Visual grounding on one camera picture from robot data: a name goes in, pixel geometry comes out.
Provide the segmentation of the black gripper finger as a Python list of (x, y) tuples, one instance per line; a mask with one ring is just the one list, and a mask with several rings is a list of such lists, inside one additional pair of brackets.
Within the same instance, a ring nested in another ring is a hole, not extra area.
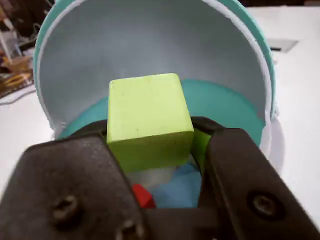
[(3, 240), (145, 240), (142, 210), (104, 120), (29, 147), (0, 202)]
[(200, 116), (191, 121), (209, 135), (200, 203), (216, 208), (214, 239), (319, 239), (305, 210), (243, 129)]

